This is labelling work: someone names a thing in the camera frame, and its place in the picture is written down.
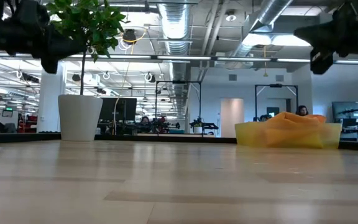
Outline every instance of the yellow cable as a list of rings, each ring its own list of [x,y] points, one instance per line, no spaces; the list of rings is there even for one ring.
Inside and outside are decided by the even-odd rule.
[[[131,49],[131,54],[134,53],[134,48],[135,48],[135,45],[132,45],[132,49]],[[125,73],[125,76],[124,76],[124,79],[122,80],[122,86],[121,86],[121,89],[119,91],[119,95],[118,95],[118,98],[116,100],[116,104],[114,105],[114,120],[113,120],[113,128],[114,128],[114,135],[116,135],[116,132],[117,132],[117,127],[116,127],[116,110],[117,110],[117,104],[118,104],[118,101],[121,97],[121,93],[122,93],[122,89],[124,88],[124,85],[125,85],[125,81],[127,79],[127,75],[128,75],[128,71],[129,71],[129,65],[131,64],[131,62],[128,62],[128,67],[127,67],[127,71]]]
[[[137,42],[138,40],[143,39],[143,37],[144,37],[144,35],[146,35],[146,33],[147,33],[147,30],[146,30],[146,28],[144,28],[144,33],[143,33],[143,35],[142,35],[141,37],[139,37],[138,39],[136,39],[136,40],[126,40],[126,39],[124,39],[124,34],[121,34],[121,38],[122,38],[122,40],[125,41],[125,42],[133,43],[133,42]]]

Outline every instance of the wooden table surface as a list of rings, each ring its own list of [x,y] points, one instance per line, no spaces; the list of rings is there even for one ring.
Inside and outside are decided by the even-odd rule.
[[[358,223],[358,151],[0,144],[0,223]]]

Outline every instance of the door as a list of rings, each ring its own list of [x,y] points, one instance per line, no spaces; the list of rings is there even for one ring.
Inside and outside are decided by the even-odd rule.
[[[221,137],[235,138],[235,124],[244,122],[244,100],[222,99],[221,102]]]

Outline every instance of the yellow container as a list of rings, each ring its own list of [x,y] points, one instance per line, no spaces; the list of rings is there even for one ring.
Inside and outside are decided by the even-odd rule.
[[[305,121],[296,119],[282,117],[267,122],[236,124],[237,143],[250,147],[338,148],[340,124],[320,123],[317,119],[314,122],[309,118]]]

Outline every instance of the green leaves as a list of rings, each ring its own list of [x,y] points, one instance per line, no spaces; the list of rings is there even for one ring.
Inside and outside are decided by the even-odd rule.
[[[57,15],[61,21],[52,21],[56,30],[62,35],[75,39],[86,45],[93,61],[99,55],[110,56],[109,49],[119,44],[116,36],[124,32],[121,22],[125,19],[120,9],[111,7],[104,0],[104,7],[98,0],[53,0],[46,5],[49,14]]]

